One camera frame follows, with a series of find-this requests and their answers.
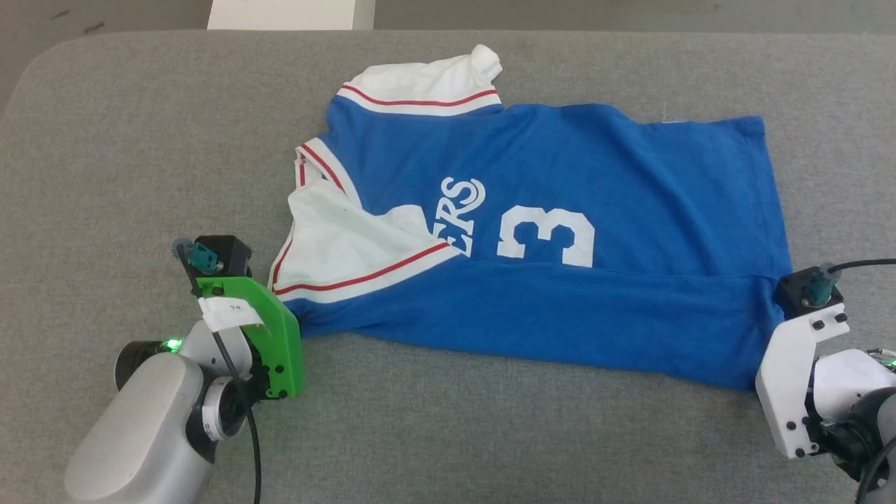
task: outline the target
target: green bracket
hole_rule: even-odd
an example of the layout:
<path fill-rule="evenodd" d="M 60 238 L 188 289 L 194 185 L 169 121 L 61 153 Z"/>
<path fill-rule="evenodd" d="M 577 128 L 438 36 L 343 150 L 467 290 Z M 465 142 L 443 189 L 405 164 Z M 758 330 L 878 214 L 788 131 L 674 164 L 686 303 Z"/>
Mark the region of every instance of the green bracket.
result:
<path fill-rule="evenodd" d="M 240 298 L 255 308 L 264 325 L 242 329 L 268 369 L 271 388 L 265 394 L 270 399 L 298 396 L 305 388 L 305 369 L 296 317 L 273 292 L 247 276 L 199 275 L 196 282 L 204 298 Z"/>

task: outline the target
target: cable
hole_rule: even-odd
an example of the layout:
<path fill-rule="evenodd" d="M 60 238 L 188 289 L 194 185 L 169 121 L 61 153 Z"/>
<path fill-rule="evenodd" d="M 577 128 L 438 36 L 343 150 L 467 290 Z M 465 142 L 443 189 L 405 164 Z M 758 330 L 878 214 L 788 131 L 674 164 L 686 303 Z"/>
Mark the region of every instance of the cable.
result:
<path fill-rule="evenodd" d="M 858 484 L 858 492 L 856 493 L 856 504 L 864 504 L 865 497 L 868 496 L 868 489 L 871 488 L 871 481 L 877 477 L 877 470 L 883 464 L 883 460 L 896 448 L 896 438 L 890 439 L 890 442 L 881 448 L 877 456 L 868 465 L 868 470 L 862 476 L 862 481 Z M 896 467 L 890 468 L 890 477 L 894 477 Z"/>
<path fill-rule="evenodd" d="M 888 259 L 865 259 L 864 261 L 850 261 L 848 263 L 840 263 L 828 268 L 828 271 L 845 270 L 849 268 L 858 268 L 859 266 L 878 266 L 878 265 L 896 265 L 896 257 Z"/>
<path fill-rule="evenodd" d="M 224 346 L 224 342 L 221 341 L 221 335 L 218 334 L 217 331 L 211 333 L 211 337 L 215 338 L 215 344 L 218 345 L 218 350 L 221 352 L 221 357 L 224 358 L 224 363 L 227 364 L 227 369 L 230 371 L 230 375 L 233 377 L 233 383 L 237 386 L 237 395 L 239 396 L 240 403 L 243 403 L 243 407 L 246 409 L 246 419 L 249 421 L 249 433 L 252 434 L 252 452 L 255 458 L 255 498 L 254 504 L 260 504 L 262 501 L 262 449 L 261 445 L 258 442 L 258 427 L 255 426 L 255 417 L 252 415 L 252 404 L 249 403 L 249 396 L 246 394 L 245 385 L 243 384 L 243 379 L 239 377 L 239 373 L 237 372 L 237 367 L 233 365 L 233 360 L 230 359 L 230 354 L 227 352 L 227 348 Z"/>

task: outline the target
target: label tag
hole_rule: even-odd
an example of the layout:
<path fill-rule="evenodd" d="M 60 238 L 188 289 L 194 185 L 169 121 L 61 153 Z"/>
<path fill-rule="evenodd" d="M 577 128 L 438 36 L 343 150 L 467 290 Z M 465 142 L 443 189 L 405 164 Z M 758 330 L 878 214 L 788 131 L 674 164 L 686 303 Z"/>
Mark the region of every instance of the label tag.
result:
<path fill-rule="evenodd" d="M 202 320 L 213 333 L 240 326 L 262 325 L 261 316 L 246 300 L 240 298 L 200 298 Z"/>

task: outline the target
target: gray fabric surface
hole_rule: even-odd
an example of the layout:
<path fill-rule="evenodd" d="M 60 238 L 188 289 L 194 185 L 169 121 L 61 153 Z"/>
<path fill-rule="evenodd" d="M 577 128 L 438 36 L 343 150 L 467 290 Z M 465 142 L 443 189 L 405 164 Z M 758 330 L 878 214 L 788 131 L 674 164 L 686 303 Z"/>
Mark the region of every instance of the gray fabric surface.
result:
<path fill-rule="evenodd" d="M 522 32 L 170 32 L 64 44 L 0 123 L 0 502 L 59 502 L 133 339 L 198 317 L 169 245 L 235 233 L 267 269 L 293 147 L 366 66 L 485 43 L 505 102 L 602 101 L 641 121 L 762 114 L 794 264 L 896 249 L 896 39 Z M 853 332 L 896 345 L 896 271 L 841 281 Z M 757 399 L 659 375 L 305 344 L 308 388 L 258 415 L 265 502 L 848 502 L 827 457 L 775 451 Z M 206 502 L 251 501 L 247 435 Z"/>

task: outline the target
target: gray floor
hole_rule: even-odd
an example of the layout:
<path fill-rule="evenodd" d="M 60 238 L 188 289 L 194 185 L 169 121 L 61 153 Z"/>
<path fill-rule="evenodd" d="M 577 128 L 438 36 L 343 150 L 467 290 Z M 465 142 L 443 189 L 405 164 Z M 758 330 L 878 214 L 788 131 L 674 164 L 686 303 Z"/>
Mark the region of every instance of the gray floor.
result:
<path fill-rule="evenodd" d="M 201 29 L 212 0 L 0 0 L 0 115 L 36 55 L 112 31 Z M 377 0 L 398 30 L 896 34 L 896 0 Z"/>

